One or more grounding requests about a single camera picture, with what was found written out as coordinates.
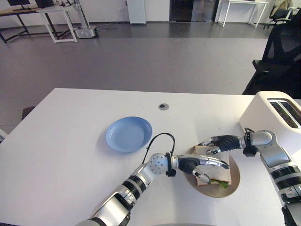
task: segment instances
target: round wooden plate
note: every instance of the round wooden plate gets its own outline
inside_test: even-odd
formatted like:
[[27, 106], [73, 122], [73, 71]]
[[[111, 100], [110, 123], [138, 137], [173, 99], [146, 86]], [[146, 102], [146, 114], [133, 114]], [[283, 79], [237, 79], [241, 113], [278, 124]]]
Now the round wooden plate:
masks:
[[205, 186], [197, 186], [196, 178], [193, 175], [188, 175], [185, 173], [185, 177], [189, 181], [189, 183], [197, 189], [199, 192], [201, 192], [204, 195], [213, 197], [213, 198], [223, 198], [226, 197], [238, 188], [239, 182], [240, 182], [240, 173], [238, 166], [234, 159], [229, 156], [229, 165], [230, 165], [230, 174], [231, 174], [231, 184], [227, 188], [222, 188], [218, 184], [213, 185], [205, 185]]

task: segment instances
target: computer monitor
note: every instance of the computer monitor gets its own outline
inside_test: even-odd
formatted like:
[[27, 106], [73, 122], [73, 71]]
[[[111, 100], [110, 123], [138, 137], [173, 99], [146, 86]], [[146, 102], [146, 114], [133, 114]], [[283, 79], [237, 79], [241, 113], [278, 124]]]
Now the computer monitor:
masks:
[[22, 8], [14, 9], [13, 11], [26, 10], [30, 8], [25, 8], [23, 5], [29, 5], [29, 0], [8, 0], [11, 6], [21, 6]]

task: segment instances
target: doorway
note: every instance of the doorway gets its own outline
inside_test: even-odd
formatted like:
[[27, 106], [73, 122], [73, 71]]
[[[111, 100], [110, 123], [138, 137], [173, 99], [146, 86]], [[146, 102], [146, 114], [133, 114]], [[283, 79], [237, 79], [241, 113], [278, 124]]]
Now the doorway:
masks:
[[219, 0], [170, 0], [170, 21], [214, 22]]

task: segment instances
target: desk leg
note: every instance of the desk leg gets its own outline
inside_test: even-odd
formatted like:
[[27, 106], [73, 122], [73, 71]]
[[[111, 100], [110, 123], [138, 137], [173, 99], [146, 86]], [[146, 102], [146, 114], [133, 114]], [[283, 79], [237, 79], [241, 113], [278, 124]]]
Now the desk leg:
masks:
[[43, 16], [43, 18], [44, 18], [46, 29], [47, 29], [47, 31], [49, 32], [49, 34], [50, 34], [50, 36], [51, 36], [53, 42], [54, 42], [54, 43], [57, 43], [57, 40], [55, 39], [55, 37], [54, 37], [52, 31], [50, 30], [50, 27], [49, 27], [49, 24], [48, 24], [48, 20], [47, 20], [47, 17], [46, 17], [46, 15], [45, 15], [45, 13], [41, 13], [41, 14], [42, 14], [42, 16]]
[[218, 16], [217, 22], [220, 22], [220, 21], [221, 21], [222, 7], [223, 7], [223, 5], [224, 5], [224, 1], [225, 1], [225, 0], [222, 0], [221, 10], [220, 10], [220, 14], [219, 14], [219, 16]]
[[48, 20], [49, 25], [50, 25], [50, 27], [51, 27], [53, 33], [55, 34], [56, 38], [59, 39], [58, 34], [56, 33], [55, 27], [53, 26], [53, 24], [52, 24], [52, 22], [51, 22], [51, 20], [50, 20], [50, 17], [49, 17], [49, 15], [48, 15], [48, 13], [45, 13], [45, 16], [46, 16], [46, 19]]
[[1, 33], [0, 33], [0, 38], [4, 41], [4, 43], [6, 43], [6, 40]]
[[23, 20], [21, 19], [21, 17], [19, 16], [19, 14], [17, 14], [17, 17], [18, 17], [19, 21], [21, 22], [21, 24], [22, 24], [24, 30], [25, 30], [27, 33], [29, 33], [28, 30], [27, 30], [27, 27], [26, 27], [25, 24], [23, 23]]
[[264, 12], [264, 10], [265, 10], [266, 6], [267, 6], [267, 4], [264, 4], [263, 10], [262, 10], [262, 12], [261, 12], [261, 14], [260, 14], [260, 17], [258, 18], [258, 21], [257, 21], [257, 23], [256, 23], [256, 26], [255, 26], [255, 28], [257, 27], [257, 25], [258, 25], [258, 23], [259, 23], [259, 21], [260, 21], [260, 19], [261, 19], [262, 15], [263, 15], [263, 12]]
[[69, 17], [68, 11], [64, 11], [64, 16], [65, 16], [65, 19], [66, 19], [67, 24], [69, 26], [70, 32], [72, 34], [73, 40], [75, 42], [77, 42], [77, 39], [76, 39], [75, 34], [74, 34], [74, 29], [73, 29], [72, 23], [70, 21], [70, 17]]
[[225, 26], [225, 23], [226, 23], [226, 19], [227, 19], [227, 15], [228, 15], [228, 12], [229, 12], [230, 5], [231, 5], [231, 2], [229, 2], [229, 4], [228, 4], [226, 16], [225, 16], [224, 23], [223, 23], [222, 27]]
[[252, 14], [251, 14], [251, 16], [250, 16], [250, 19], [249, 19], [249, 22], [248, 22], [248, 23], [251, 22], [251, 19], [252, 19], [253, 15], [254, 15], [255, 9], [256, 9], [256, 5], [253, 6]]

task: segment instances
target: white cabinet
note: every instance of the white cabinet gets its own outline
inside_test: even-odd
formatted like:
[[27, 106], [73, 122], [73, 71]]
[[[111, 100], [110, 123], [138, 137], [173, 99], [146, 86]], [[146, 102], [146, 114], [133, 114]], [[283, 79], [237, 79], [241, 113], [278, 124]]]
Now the white cabinet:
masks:
[[144, 0], [127, 0], [127, 8], [130, 24], [146, 23]]

